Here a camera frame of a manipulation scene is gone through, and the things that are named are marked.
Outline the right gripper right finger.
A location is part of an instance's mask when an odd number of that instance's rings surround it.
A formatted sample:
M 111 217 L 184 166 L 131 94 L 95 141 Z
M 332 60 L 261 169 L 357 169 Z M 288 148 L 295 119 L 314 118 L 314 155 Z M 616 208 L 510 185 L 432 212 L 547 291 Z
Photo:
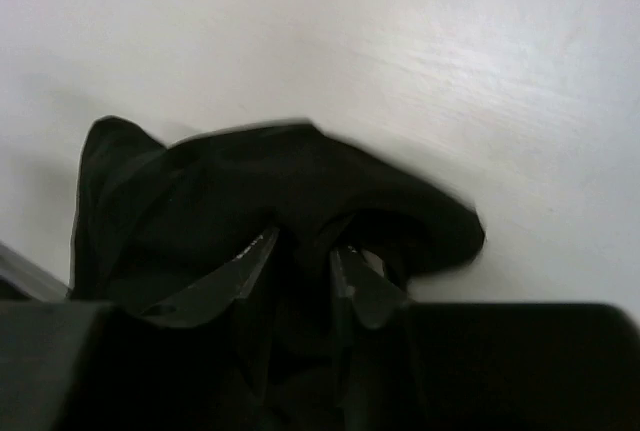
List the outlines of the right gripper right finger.
M 409 306 L 406 293 L 378 274 L 355 249 L 332 250 L 329 264 L 337 329 L 350 329 L 353 322 L 365 329 L 381 329 Z

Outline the black skirt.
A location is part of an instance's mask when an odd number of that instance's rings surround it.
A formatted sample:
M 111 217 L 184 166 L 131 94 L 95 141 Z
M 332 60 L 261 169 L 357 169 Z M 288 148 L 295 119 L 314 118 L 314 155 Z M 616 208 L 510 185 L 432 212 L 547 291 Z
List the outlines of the black skirt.
M 191 329 L 142 317 L 279 229 L 270 318 Z M 103 304 L 73 430 L 374 430 L 428 420 L 415 306 L 425 273 L 472 262 L 477 213 L 311 124 L 167 146 L 106 117 L 81 155 L 72 301 Z M 330 253 L 358 251 L 406 293 L 381 329 L 333 323 Z

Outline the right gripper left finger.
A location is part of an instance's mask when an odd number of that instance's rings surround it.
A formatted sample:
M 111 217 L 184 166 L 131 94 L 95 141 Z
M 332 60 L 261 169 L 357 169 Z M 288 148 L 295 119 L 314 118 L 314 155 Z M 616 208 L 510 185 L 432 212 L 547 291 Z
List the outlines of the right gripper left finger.
M 151 305 L 142 317 L 175 329 L 197 328 L 227 314 L 241 322 L 270 318 L 275 306 L 272 267 L 278 238 L 278 228 L 266 229 L 231 261 Z

